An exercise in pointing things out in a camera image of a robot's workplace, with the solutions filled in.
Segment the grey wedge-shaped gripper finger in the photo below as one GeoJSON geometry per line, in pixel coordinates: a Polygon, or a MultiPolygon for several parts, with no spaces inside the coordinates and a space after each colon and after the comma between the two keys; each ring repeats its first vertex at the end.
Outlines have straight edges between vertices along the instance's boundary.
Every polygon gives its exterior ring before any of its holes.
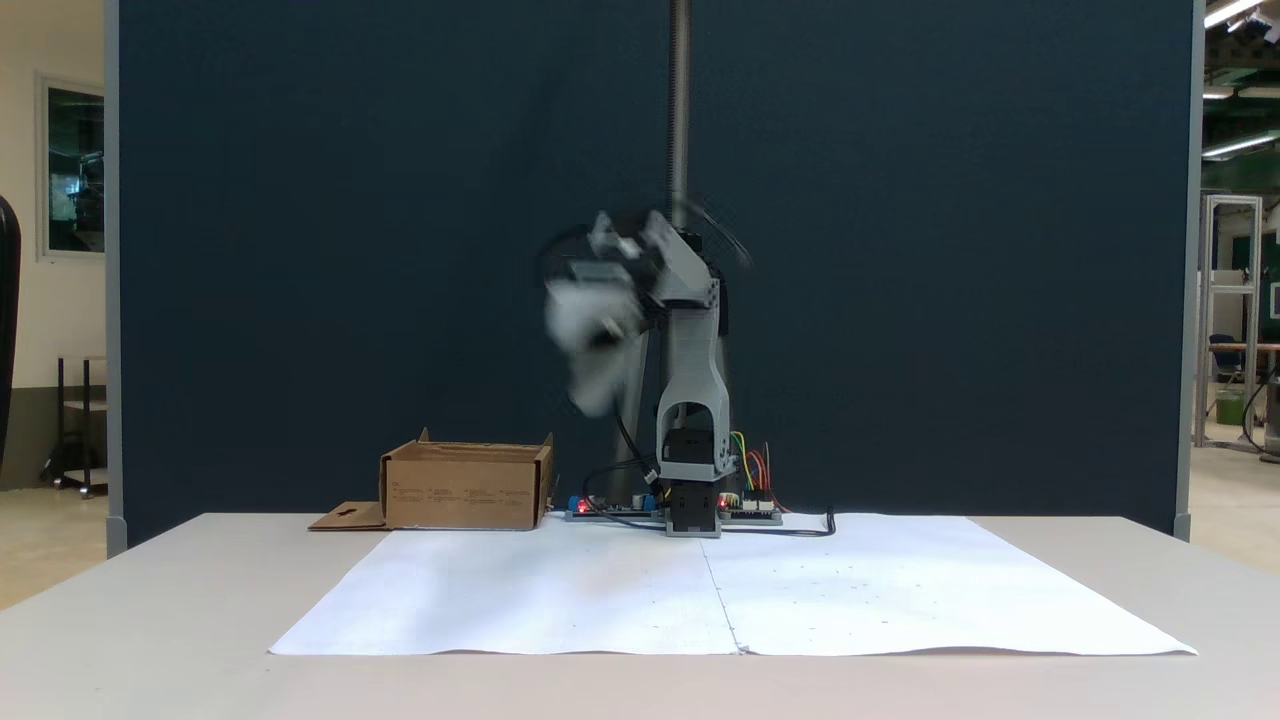
{"type": "Polygon", "coordinates": [[[588,348],[570,355],[570,400],[584,415],[605,416],[630,387],[636,345],[588,348]]]}

